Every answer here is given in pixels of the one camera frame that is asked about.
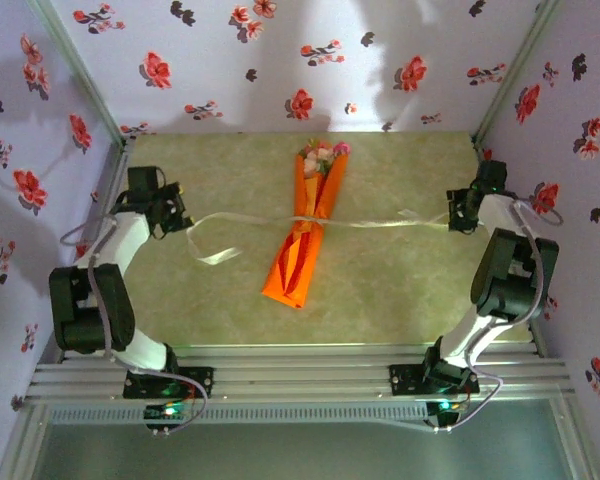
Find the white satin ribbon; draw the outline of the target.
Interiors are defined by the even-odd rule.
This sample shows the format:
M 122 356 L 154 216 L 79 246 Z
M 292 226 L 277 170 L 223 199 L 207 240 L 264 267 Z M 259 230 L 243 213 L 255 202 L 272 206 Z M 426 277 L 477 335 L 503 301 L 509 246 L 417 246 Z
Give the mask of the white satin ribbon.
M 232 223 L 241 223 L 249 225 L 272 225 L 281 223 L 299 223 L 301 226 L 309 225 L 334 225 L 343 228 L 355 229 L 379 229 L 379 228 L 401 228 L 412 226 L 424 226 L 438 230 L 448 230 L 446 223 L 442 220 L 447 217 L 446 213 L 438 215 L 432 219 L 423 219 L 417 214 L 413 214 L 410 210 L 402 210 L 398 212 L 400 219 L 397 220 L 355 220 L 342 221 L 333 219 L 322 219 L 311 216 L 290 216 L 290 217 L 259 217 L 253 215 L 232 213 L 232 212 L 216 212 L 202 217 L 200 220 L 194 221 L 193 225 L 185 231 L 188 242 L 188 249 L 191 256 L 206 265 L 216 266 L 233 258 L 236 258 L 242 253 L 242 250 L 236 247 L 230 247 L 225 250 L 218 251 L 211 255 L 204 255 L 194 240 L 194 232 L 203 223 L 210 220 L 222 220 Z

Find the peach white artificial flower spray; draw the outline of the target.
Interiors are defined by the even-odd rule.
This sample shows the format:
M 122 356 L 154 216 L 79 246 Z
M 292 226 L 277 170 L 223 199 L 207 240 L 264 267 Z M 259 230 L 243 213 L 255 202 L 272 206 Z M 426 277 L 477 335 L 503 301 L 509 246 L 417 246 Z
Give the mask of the peach white artificial flower spray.
M 319 148 L 324 148 L 319 140 L 310 140 L 301 150 L 300 156 L 303 159 L 303 174 L 305 178 L 310 178 L 318 173 L 323 166 L 316 157 Z

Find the orange wrapping paper sheet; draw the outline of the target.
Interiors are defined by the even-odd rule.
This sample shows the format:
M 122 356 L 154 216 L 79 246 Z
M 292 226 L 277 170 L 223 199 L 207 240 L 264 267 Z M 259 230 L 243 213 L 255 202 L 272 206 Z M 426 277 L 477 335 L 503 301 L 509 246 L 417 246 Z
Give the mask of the orange wrapping paper sheet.
M 349 155 L 324 162 L 310 178 L 303 174 L 300 152 L 294 160 L 293 216 L 330 219 L 346 172 Z M 307 299 L 325 226 L 292 223 L 269 269 L 261 293 L 292 308 L 302 308 Z

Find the aluminium corner post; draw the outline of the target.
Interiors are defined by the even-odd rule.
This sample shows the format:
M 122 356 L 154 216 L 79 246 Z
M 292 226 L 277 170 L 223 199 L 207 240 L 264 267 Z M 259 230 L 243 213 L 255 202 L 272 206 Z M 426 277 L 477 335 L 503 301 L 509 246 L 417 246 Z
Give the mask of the aluminium corner post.
M 484 140 L 494 125 L 494 122 L 500 111 L 504 108 L 505 100 L 509 93 L 513 90 L 517 79 L 522 74 L 526 67 L 526 63 L 533 55 L 537 44 L 541 41 L 545 32 L 549 28 L 554 15 L 559 10 L 564 0 L 539 0 L 533 22 L 524 37 L 522 44 L 516 55 L 514 56 L 511 65 L 508 67 L 508 73 L 505 75 L 500 87 L 498 88 L 494 99 L 487 109 L 479 127 L 472 134 L 471 140 L 474 146 L 479 146 L 484 143 Z
M 99 118 L 104 122 L 111 140 L 122 148 L 125 145 L 125 140 L 119 132 L 99 88 L 89 73 L 85 62 L 71 39 L 69 32 L 62 23 L 56 9 L 52 5 L 51 0 L 25 1 L 40 23 L 44 26 L 52 43 L 67 63 L 76 84 L 87 96 L 89 102 L 97 111 Z

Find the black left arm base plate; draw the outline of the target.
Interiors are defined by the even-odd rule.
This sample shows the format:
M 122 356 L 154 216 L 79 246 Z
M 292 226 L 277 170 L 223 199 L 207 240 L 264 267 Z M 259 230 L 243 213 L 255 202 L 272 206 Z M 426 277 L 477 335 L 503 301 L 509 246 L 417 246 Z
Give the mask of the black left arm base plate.
M 212 367 L 180 367 L 178 371 L 180 376 L 198 382 L 208 397 L 212 393 L 214 373 Z M 123 388 L 123 397 L 125 399 L 183 400 L 190 397 L 201 399 L 203 395 L 187 381 L 128 372 Z

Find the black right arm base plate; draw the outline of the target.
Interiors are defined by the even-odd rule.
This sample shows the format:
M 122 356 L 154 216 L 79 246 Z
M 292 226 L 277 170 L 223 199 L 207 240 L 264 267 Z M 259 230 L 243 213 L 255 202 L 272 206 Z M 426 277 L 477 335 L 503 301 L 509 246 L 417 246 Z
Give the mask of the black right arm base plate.
M 468 368 L 444 365 L 395 364 L 389 366 L 393 396 L 477 394 L 480 386 Z

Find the aluminium frame cross rail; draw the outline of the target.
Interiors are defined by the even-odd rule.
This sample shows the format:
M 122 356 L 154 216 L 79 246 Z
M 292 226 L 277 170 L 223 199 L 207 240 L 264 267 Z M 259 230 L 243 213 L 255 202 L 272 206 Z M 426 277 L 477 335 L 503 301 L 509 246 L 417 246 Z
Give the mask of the aluminium frame cross rail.
M 192 346 L 176 349 L 180 365 L 214 370 L 215 403 L 390 402 L 389 368 L 423 360 L 423 345 Z M 572 395 L 565 363 L 540 355 L 532 342 L 498 342 L 477 362 L 479 397 L 504 385 L 499 400 Z M 100 356 L 69 352 L 40 364 L 24 395 L 36 403 L 119 401 L 125 371 Z

